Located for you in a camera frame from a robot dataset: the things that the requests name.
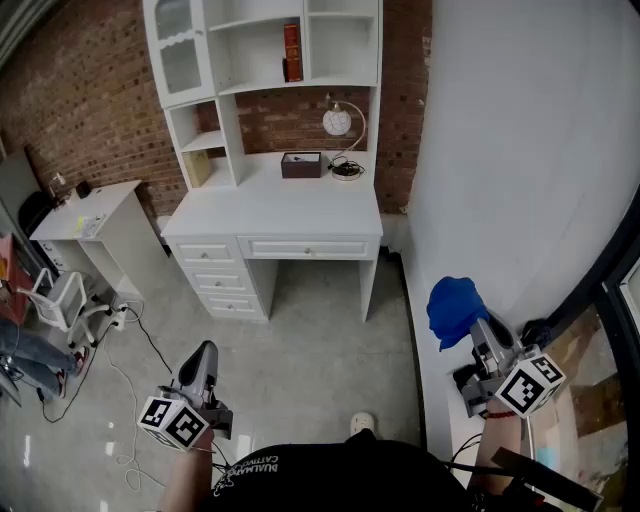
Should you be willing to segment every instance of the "sneaker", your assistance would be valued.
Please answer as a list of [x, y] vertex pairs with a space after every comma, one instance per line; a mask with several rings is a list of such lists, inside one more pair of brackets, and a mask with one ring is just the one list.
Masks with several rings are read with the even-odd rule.
[[357, 414], [354, 414], [351, 418], [351, 436], [355, 436], [365, 428], [368, 428], [369, 430], [371, 430], [371, 432], [373, 432], [375, 426], [375, 420], [373, 419], [373, 416], [371, 416], [371, 414], [369, 414], [368, 412], [359, 412]]
[[84, 368], [84, 363], [87, 362], [87, 358], [89, 357], [89, 349], [87, 347], [80, 347], [80, 350], [78, 350], [73, 355], [76, 358], [76, 377], [77, 377], [82, 372], [82, 368]]
[[60, 370], [56, 373], [56, 377], [58, 378], [58, 384], [60, 385], [60, 392], [58, 393], [59, 398], [64, 398], [67, 393], [67, 372], [64, 370]]

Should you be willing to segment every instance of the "wooden box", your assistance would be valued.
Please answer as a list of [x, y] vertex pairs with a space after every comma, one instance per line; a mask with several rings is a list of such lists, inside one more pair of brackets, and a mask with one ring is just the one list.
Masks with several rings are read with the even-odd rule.
[[322, 177], [322, 163], [320, 152], [313, 153], [285, 153], [280, 162], [282, 177], [289, 178], [320, 178]]

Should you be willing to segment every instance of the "lamp base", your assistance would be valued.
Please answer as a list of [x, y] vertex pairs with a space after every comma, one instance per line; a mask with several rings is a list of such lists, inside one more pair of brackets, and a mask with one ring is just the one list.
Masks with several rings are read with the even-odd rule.
[[331, 171], [331, 176], [333, 176], [335, 179], [339, 180], [339, 181], [353, 181], [353, 180], [357, 180], [360, 175], [362, 174], [361, 172], [359, 172], [358, 174], [351, 174], [351, 175], [345, 175], [345, 174], [339, 174], [336, 172], [336, 170], [340, 170], [339, 168], [334, 168]]
[[[335, 165], [334, 162], [337, 159], [343, 159], [344, 161], [340, 165]], [[339, 156], [329, 162], [329, 170], [331, 171], [331, 176], [337, 180], [353, 181], [357, 180], [364, 172], [364, 167], [357, 162], [347, 160], [344, 156]]]

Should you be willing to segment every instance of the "bookshelf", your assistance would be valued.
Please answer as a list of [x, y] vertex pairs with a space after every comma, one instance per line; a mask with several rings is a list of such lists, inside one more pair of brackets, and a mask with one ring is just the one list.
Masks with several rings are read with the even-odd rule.
[[[360, 158], [364, 181], [373, 183], [382, 0], [144, 0], [143, 6], [160, 104], [189, 190], [240, 187], [245, 169], [259, 168], [261, 156], [244, 152], [236, 94], [305, 86], [370, 88], [368, 151]], [[283, 76], [286, 24], [298, 27], [296, 82]], [[205, 102], [215, 103], [219, 129], [197, 126], [195, 110]], [[275, 161], [270, 154], [262, 159]]]

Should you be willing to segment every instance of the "small white desk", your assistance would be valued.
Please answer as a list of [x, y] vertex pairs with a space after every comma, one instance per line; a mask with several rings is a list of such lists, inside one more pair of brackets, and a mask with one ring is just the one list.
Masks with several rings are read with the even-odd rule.
[[285, 180], [282, 153], [245, 158], [237, 188], [190, 190], [162, 232], [207, 310], [266, 321], [277, 260], [358, 260], [366, 320], [382, 237], [370, 177]]
[[[140, 181], [93, 189], [54, 210], [31, 235], [61, 272], [102, 275], [123, 298], [151, 297], [167, 257], [138, 202]], [[91, 237], [77, 238], [79, 217], [105, 215]]]

